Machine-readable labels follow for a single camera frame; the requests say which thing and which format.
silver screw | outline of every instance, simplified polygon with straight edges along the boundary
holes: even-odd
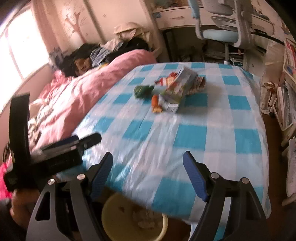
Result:
[[[54,179],[49,179],[48,182],[47,182],[47,184],[48,184],[48,185],[52,185],[52,184],[54,184]]]
[[[242,178],[242,183],[248,184],[249,183],[249,179],[247,179],[246,177],[243,177]]]
[[[216,172],[213,172],[213,173],[211,173],[211,177],[214,179],[217,179],[217,178],[219,178],[219,174]]]
[[[84,174],[79,174],[78,176],[77,176],[77,179],[78,180],[83,180],[85,178],[85,175]]]

window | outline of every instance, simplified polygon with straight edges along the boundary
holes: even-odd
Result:
[[[0,38],[0,112],[28,75],[48,63],[31,9],[19,14]]]

blue and white tablecloth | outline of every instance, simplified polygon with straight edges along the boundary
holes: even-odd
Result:
[[[176,114],[151,111],[150,99],[136,99],[136,85],[153,85],[182,65],[206,78],[202,93],[186,97]],[[86,151],[86,169],[108,151],[114,164],[107,186],[155,211],[198,221],[204,202],[183,167],[189,150],[198,162],[225,179],[248,177],[271,212],[268,148],[259,109],[259,79],[239,67],[210,63],[139,66],[108,91],[75,130],[80,138],[99,132],[102,142]],[[226,200],[222,222],[228,217]]]

blue gripper pad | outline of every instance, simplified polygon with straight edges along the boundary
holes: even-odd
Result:
[[[204,202],[207,202],[210,197],[210,194],[207,192],[207,180],[211,172],[205,164],[196,162],[190,151],[184,152],[183,165],[196,195]]]
[[[102,158],[99,165],[100,166],[98,168],[98,171],[95,174],[95,176],[92,178],[92,182],[91,182],[91,193],[89,196],[92,201],[95,201],[101,195],[105,182],[111,171],[111,168],[113,165],[113,156],[111,155],[111,153],[107,152],[105,156]]]

curtain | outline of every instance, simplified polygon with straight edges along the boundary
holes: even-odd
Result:
[[[59,21],[52,0],[32,0],[32,13],[37,22],[42,40],[48,51],[53,68],[63,61],[63,54],[69,48],[69,40]]]

